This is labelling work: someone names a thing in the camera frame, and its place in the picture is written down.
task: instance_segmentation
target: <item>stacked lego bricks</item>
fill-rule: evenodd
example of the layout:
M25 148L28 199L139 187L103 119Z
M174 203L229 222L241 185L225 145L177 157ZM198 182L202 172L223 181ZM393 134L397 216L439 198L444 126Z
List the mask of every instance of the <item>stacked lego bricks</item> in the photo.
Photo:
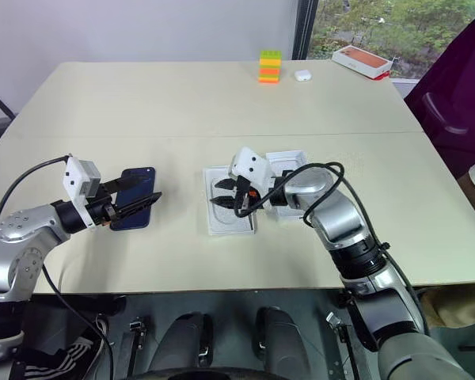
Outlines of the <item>stacked lego bricks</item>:
M264 50L260 53L259 82L278 83L279 68L282 62L282 52L277 50Z

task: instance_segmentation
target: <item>yellow lego brick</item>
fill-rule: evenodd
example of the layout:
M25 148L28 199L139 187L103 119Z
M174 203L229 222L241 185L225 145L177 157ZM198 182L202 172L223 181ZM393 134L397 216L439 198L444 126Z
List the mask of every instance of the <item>yellow lego brick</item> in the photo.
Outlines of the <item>yellow lego brick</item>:
M275 66L275 67L280 67L282 64L281 59L263 59L261 58L259 61L259 65L266 65L266 66Z

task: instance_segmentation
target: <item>white table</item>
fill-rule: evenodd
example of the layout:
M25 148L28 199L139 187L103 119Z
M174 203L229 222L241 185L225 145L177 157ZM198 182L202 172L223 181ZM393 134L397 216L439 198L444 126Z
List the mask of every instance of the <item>white table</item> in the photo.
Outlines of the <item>white table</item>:
M308 68L310 82L294 70ZM241 146L300 149L345 165L379 237L416 285L475 282L475 213L388 79L330 61L283 64L278 85L257 63L65 63L0 140L0 198L38 162L71 152L103 181L152 165L151 224L75 234L46 260L64 292L340 287L316 234L258 215L253 236L207 233L202 169ZM21 184L6 212L67 199L63 165ZM41 278L37 292L48 292Z

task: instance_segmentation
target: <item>person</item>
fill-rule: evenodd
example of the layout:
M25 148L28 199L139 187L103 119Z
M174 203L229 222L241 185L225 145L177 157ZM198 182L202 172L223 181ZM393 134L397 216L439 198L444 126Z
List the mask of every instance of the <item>person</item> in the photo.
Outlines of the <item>person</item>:
M475 209L475 165L458 179L458 184ZM460 328L475 324L475 283L427 290L421 302L430 327Z

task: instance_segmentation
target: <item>chair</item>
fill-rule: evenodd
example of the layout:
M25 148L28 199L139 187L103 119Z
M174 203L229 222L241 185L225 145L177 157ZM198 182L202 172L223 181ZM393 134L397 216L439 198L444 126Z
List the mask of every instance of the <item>chair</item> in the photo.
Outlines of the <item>chair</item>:
M475 164L475 20L405 102L454 177Z

